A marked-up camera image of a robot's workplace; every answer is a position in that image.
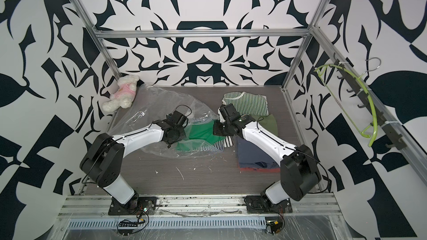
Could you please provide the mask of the solid green garment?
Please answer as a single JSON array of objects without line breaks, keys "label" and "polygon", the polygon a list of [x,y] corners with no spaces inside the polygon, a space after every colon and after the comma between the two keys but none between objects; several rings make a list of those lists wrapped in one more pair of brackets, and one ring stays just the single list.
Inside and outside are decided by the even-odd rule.
[{"label": "solid green garment", "polygon": [[222,152],[225,137],[213,134],[214,121],[191,124],[185,128],[186,138],[177,143],[179,152]]}]

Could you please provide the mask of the clear plastic vacuum bag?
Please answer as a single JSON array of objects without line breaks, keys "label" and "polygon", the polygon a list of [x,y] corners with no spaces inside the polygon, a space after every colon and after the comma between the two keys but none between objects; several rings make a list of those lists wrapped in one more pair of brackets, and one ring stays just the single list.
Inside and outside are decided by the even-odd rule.
[{"label": "clear plastic vacuum bag", "polygon": [[[166,116],[174,111],[181,112],[189,119],[187,126],[219,119],[219,115],[208,105],[190,94],[143,85],[138,90],[131,108],[122,118],[117,120],[108,134],[114,136],[141,129],[153,121],[166,119]],[[177,143],[170,147],[164,142],[153,143],[139,150],[168,158],[203,157],[220,153],[209,151],[179,152],[175,149]]]}]

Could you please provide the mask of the navy blue t-shirt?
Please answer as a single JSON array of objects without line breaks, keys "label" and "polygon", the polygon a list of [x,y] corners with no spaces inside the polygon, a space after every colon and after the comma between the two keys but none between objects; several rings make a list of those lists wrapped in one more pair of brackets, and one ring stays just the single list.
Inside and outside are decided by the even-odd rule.
[{"label": "navy blue t-shirt", "polygon": [[279,168],[280,166],[264,151],[251,142],[237,138],[239,168]]}]

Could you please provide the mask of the red t-shirt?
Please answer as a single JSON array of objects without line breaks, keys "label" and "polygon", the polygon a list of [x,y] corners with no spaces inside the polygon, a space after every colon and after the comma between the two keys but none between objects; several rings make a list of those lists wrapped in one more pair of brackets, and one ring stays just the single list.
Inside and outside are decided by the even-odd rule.
[{"label": "red t-shirt", "polygon": [[279,168],[239,168],[240,171],[280,173]]}]

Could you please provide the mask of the blue white striped garment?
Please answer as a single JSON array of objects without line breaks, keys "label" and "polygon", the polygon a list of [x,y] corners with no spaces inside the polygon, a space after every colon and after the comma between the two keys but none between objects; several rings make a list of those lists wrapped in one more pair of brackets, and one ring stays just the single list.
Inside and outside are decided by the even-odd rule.
[{"label": "blue white striped garment", "polygon": [[215,142],[214,144],[208,144],[201,147],[202,151],[222,152],[225,148],[233,146],[233,138],[227,136],[225,139]]}]

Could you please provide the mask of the green printed t-shirt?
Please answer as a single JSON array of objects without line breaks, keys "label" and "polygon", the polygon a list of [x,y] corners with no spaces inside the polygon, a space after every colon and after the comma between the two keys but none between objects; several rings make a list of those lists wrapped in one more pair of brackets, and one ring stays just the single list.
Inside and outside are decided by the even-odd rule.
[{"label": "green printed t-shirt", "polygon": [[255,121],[258,122],[259,127],[262,126],[264,129],[268,130],[275,136],[278,136],[278,124],[275,117],[272,114],[268,116],[256,116],[251,115]]}]

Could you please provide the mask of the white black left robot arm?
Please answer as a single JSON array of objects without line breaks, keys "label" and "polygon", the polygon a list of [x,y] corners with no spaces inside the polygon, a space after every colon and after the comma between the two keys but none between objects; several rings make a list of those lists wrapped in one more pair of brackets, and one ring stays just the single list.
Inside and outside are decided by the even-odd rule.
[{"label": "white black left robot arm", "polygon": [[116,202],[134,209],[139,197],[121,175],[123,159],[153,143],[164,142],[170,147],[186,138],[187,125],[187,117],[180,117],[178,112],[174,112],[165,120],[154,121],[129,133],[100,134],[83,157],[80,169]]}]

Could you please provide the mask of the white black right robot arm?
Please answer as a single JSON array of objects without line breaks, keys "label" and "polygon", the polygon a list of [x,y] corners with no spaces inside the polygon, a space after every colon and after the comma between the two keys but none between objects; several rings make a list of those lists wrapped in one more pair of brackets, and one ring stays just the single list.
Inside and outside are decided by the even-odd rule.
[{"label": "white black right robot arm", "polygon": [[290,198],[300,201],[321,181],[318,161],[310,148],[282,140],[248,115],[233,121],[215,120],[213,134],[239,136],[257,146],[280,166],[280,181],[262,193],[271,204],[279,204]]}]

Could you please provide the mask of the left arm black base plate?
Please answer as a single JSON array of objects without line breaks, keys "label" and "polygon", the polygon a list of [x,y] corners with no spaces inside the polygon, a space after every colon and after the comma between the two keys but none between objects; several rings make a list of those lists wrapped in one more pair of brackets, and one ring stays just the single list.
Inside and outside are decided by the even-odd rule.
[{"label": "left arm black base plate", "polygon": [[121,204],[117,199],[112,198],[110,208],[108,211],[109,216],[125,216],[137,215],[141,212],[150,214],[156,209],[157,197],[132,197],[126,204]]}]

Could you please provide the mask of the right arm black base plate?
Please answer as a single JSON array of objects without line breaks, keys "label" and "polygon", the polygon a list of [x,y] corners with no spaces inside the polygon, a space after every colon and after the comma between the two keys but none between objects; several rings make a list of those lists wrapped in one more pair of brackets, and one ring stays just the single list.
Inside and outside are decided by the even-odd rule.
[{"label": "right arm black base plate", "polygon": [[284,200],[278,204],[271,203],[266,196],[244,197],[247,213],[250,214],[288,214],[293,213],[290,200]]}]

